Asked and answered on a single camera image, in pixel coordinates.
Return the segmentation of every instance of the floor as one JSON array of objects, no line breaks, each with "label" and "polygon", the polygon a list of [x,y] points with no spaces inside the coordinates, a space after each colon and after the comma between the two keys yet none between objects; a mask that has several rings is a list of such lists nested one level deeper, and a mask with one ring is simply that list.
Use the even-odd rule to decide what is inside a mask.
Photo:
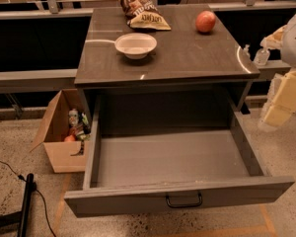
[{"label": "floor", "polygon": [[[18,174],[35,174],[56,236],[296,237],[296,183],[269,204],[76,218],[63,197],[66,191],[81,189],[83,174],[54,174],[42,146],[30,152],[41,112],[26,111],[15,120],[13,113],[0,111],[0,160]],[[278,131],[265,133],[257,128],[259,112],[254,108],[245,116],[256,151],[273,176],[293,176],[296,181],[296,114]],[[24,182],[0,164],[0,215],[21,209],[24,187]],[[0,236],[16,236],[17,229],[17,224],[0,228]],[[38,193],[32,196],[27,236],[52,236]]]}]

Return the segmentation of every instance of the brown tabletop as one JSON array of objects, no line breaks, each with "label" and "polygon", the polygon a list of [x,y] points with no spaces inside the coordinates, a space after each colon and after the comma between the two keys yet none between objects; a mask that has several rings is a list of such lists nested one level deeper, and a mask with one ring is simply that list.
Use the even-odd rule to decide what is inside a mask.
[{"label": "brown tabletop", "polygon": [[200,34],[196,16],[207,5],[158,7],[170,31],[151,31],[157,47],[143,59],[131,60],[113,42],[139,32],[126,24],[121,7],[94,10],[75,84],[78,88],[250,80],[259,71],[217,18],[213,31]]}]

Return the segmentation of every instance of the black metal stand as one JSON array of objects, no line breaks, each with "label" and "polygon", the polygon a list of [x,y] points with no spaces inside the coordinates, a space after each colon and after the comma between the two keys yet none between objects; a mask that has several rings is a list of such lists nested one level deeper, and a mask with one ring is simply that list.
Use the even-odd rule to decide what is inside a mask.
[{"label": "black metal stand", "polygon": [[31,205],[31,195],[36,189],[34,183],[34,175],[27,175],[27,184],[23,196],[22,210],[11,214],[0,216],[0,227],[8,226],[11,224],[19,223],[18,237],[25,237],[27,233],[27,224],[29,218],[29,211]]}]

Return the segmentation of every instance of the cardboard box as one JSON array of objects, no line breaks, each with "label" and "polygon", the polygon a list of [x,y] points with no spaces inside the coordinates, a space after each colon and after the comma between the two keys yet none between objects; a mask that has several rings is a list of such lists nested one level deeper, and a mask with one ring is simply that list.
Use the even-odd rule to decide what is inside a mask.
[{"label": "cardboard box", "polygon": [[43,144],[54,172],[83,172],[88,159],[89,141],[63,142],[68,135],[68,113],[72,109],[83,112],[83,105],[77,90],[62,90],[48,104],[33,142],[34,150]]}]

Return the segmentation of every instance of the box flap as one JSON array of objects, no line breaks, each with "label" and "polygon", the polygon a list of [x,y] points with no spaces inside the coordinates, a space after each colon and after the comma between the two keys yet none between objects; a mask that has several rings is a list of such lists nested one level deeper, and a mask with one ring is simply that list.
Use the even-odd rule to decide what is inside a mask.
[{"label": "box flap", "polygon": [[35,137],[32,145],[31,145],[30,152],[35,150],[38,146],[40,146],[44,142],[46,135],[48,133],[51,121],[52,121],[52,117],[53,117],[55,110],[57,108],[57,103],[59,102],[59,99],[61,97],[61,94],[62,94],[62,92],[60,91],[49,102],[48,107],[47,107],[47,109],[42,117],[41,123],[39,125],[38,131],[37,131],[37,136]]}]

